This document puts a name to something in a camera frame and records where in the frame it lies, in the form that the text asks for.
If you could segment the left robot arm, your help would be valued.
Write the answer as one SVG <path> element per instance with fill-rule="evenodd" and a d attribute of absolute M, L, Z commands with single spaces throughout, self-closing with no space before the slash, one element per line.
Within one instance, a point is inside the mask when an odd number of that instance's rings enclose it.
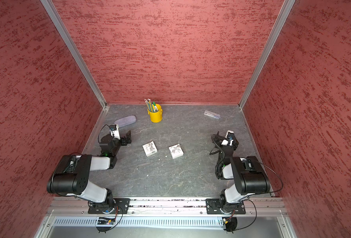
<path fill-rule="evenodd" d="M 47 184 L 47 192 L 58 196 L 74 196 L 88 203 L 89 214 L 127 214 L 129 198 L 115 199 L 112 191 L 89 180 L 91 171 L 111 170 L 122 146 L 132 142 L 131 131 L 123 137 L 113 132 L 99 142 L 101 155 L 64 155 Z"/>

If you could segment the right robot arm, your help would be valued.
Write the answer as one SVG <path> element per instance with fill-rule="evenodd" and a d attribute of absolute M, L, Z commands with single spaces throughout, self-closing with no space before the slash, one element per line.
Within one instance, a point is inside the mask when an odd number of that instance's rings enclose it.
<path fill-rule="evenodd" d="M 221 192 L 218 207 L 222 213 L 233 214 L 250 196 L 270 193 L 270 181 L 257 157 L 235 157 L 234 142 L 227 138 L 215 135 L 212 141 L 217 151 L 211 154 L 218 154 L 215 167 L 217 179 L 234 182 Z"/>

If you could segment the small pink gift box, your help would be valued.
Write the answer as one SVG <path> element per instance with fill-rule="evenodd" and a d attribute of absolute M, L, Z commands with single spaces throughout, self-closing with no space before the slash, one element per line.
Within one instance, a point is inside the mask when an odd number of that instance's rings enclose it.
<path fill-rule="evenodd" d="M 149 157 L 149 156 L 151 156 L 151 155 L 153 155 L 153 154 L 158 152 L 158 150 L 157 150 L 157 148 L 155 146 L 155 143 L 153 141 L 143 145 L 142 147 L 143 147 L 145 155 L 147 157 Z"/>

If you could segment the purple glasses case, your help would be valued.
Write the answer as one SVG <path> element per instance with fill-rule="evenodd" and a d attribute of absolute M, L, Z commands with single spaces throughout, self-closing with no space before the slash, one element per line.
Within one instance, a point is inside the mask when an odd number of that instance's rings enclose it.
<path fill-rule="evenodd" d="M 114 121 L 114 125 L 118 125 L 119 128 L 126 127 L 128 125 L 134 124 L 137 121 L 136 116 L 130 115 Z"/>

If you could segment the yellow pencil cup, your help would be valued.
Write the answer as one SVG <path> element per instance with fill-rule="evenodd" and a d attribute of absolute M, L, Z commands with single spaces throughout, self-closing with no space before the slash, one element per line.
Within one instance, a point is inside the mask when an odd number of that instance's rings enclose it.
<path fill-rule="evenodd" d="M 163 119 L 163 110 L 162 110 L 162 107 L 160 104 L 157 104 L 156 105 L 157 108 L 158 108 L 158 111 L 156 112 L 151 112 L 148 110 L 148 115 L 150 116 L 150 120 L 153 122 L 153 123 L 159 123 L 162 121 Z"/>

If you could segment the pencils and markers bunch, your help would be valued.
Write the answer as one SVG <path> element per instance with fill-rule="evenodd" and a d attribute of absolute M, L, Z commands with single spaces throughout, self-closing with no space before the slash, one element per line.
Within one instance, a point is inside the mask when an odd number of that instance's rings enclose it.
<path fill-rule="evenodd" d="M 149 112 L 151 113 L 156 113 L 159 111 L 159 109 L 157 108 L 157 105 L 155 102 L 152 102 L 151 99 L 145 99 L 144 100 L 146 105 L 147 105 L 147 108 L 149 110 Z"/>

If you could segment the clear plastic case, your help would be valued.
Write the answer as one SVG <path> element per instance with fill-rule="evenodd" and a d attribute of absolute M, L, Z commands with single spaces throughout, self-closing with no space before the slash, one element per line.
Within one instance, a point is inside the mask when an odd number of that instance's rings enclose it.
<path fill-rule="evenodd" d="M 220 119 L 221 118 L 220 114 L 217 114 L 217 113 L 214 113 L 214 112 L 211 112 L 211 111 L 208 111 L 208 110 L 204 111 L 204 115 L 207 116 L 207 117 L 213 118 L 213 119 Z"/>

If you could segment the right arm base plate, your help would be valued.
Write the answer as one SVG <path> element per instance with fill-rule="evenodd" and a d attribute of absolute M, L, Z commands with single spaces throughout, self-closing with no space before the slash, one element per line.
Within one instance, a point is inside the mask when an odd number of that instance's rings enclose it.
<path fill-rule="evenodd" d="M 227 203 L 222 199 L 208 198 L 205 200 L 207 214 L 239 214 L 243 215 L 246 213 L 244 204 L 241 203 Z"/>

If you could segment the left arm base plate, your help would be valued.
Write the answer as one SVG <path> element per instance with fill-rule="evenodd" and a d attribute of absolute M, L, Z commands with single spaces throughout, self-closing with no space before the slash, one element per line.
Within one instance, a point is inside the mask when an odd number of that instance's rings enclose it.
<path fill-rule="evenodd" d="M 127 214 L 130 205 L 129 198 L 114 198 L 112 204 L 107 202 L 88 202 L 88 214 L 113 215 L 116 213 Z"/>

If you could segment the aluminium front rail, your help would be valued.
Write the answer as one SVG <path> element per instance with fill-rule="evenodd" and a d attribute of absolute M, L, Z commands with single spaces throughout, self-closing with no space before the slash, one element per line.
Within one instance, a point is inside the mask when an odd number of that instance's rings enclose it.
<path fill-rule="evenodd" d="M 238 206 L 236 211 L 224 211 L 218 199 L 205 197 L 117 197 L 116 202 L 128 217 L 288 217 L 282 198 L 253 197 Z M 106 216 L 88 212 L 88 202 L 79 198 L 56 197 L 46 216 Z"/>

